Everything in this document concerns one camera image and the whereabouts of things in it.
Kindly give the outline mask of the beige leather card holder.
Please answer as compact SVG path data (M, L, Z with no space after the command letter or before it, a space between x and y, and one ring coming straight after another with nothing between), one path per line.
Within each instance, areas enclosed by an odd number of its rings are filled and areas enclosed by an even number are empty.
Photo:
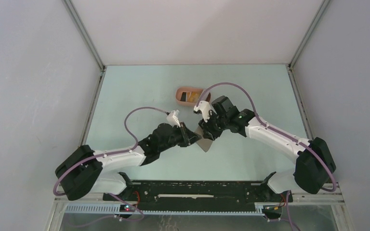
M207 152L212 146L213 140L204 137L204 133L201 127L197 127L195 133L198 134L201 139L196 142L196 144L204 151Z

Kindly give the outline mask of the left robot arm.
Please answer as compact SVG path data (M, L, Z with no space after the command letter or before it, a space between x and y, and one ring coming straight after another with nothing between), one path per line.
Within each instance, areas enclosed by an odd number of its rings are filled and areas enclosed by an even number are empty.
M82 145L56 168L56 186L62 187L61 194L70 201L89 193L111 193L125 201L132 197L133 187L122 168L150 164L162 152L175 146L188 147L201 138L183 122L178 126L161 123L134 149L94 151L89 145Z

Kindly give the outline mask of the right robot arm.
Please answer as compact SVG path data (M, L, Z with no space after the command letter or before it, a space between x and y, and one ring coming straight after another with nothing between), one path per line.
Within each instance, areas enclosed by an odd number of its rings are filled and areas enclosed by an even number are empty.
M316 137L309 140L287 133L267 123L250 109L238 110L226 96L212 103L200 101L194 106L194 113L202 116L198 125L204 138L214 141L229 130L281 151L294 164L294 168L271 173L264 180L261 195L267 201L274 201L281 193L295 189L317 194L336 170L323 139Z

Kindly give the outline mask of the black card in tray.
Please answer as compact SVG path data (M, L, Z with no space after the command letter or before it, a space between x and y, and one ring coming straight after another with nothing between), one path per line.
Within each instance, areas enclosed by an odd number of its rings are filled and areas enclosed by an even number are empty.
M183 91L181 93L180 101L181 102L187 102L187 98L188 98L188 92Z

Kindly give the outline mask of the yellow VIP card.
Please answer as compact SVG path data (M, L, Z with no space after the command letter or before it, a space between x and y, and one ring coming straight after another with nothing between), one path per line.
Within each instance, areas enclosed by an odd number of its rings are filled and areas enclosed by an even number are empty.
M188 92L188 98L187 102L188 103L196 103L200 98L200 92Z

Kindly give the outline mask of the pink oval tray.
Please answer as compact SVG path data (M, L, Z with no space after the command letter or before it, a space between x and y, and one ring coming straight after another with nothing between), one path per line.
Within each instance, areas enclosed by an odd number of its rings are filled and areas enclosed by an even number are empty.
M204 89L195 87L179 87L175 94L176 102L181 106L194 107Z

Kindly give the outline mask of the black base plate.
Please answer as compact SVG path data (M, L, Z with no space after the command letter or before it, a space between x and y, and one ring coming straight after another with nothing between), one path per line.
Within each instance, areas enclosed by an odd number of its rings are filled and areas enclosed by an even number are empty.
M293 201L260 181L135 180L118 197L151 212L254 212L258 204Z

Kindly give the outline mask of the aluminium frame rail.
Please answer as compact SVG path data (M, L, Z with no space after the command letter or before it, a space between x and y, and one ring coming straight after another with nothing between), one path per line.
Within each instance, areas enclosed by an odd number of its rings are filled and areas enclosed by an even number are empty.
M274 204L286 198L292 205L344 205L344 197L338 188L334 192L321 190L310 194L302 189L276 194L265 189L257 181L137 181L134 194L128 202L158 203L160 200L225 199L241 204Z

